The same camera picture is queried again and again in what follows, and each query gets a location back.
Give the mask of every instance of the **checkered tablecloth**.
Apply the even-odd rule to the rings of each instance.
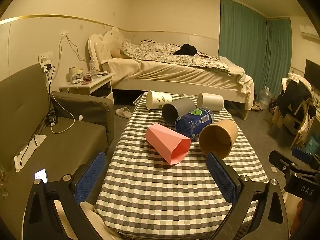
[[[105,224],[134,239],[204,239],[220,225],[231,208],[206,167],[198,137],[181,163],[170,166],[145,139],[148,126],[167,126],[161,110],[146,108],[147,94],[135,100],[135,110],[118,142],[95,205]],[[172,94],[177,100],[195,96]],[[223,108],[214,121],[233,120]],[[226,164],[252,180],[266,182],[267,176],[239,129]],[[252,202],[245,221],[251,219]]]

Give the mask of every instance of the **slipper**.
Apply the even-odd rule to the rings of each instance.
[[[257,105],[254,105],[254,106],[251,107],[251,110],[257,112],[257,111],[260,111],[260,107],[257,106]]]
[[[123,107],[116,110],[116,115],[129,119],[132,113],[130,112],[129,108]]]

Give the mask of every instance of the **brown paper cup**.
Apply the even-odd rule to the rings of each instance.
[[[237,125],[231,120],[223,119],[203,128],[199,135],[199,146],[206,156],[213,152],[223,159],[230,153],[237,137]]]
[[[195,109],[196,105],[190,98],[182,98],[165,104],[162,107],[162,117],[168,125],[174,126],[179,116],[190,113]]]

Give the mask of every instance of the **television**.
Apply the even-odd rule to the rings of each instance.
[[[320,89],[320,66],[307,59],[304,78],[308,80],[312,86]]]

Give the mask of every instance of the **headphones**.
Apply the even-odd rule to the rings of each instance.
[[[45,125],[47,127],[52,127],[58,123],[58,116],[54,109],[52,109],[45,118]]]

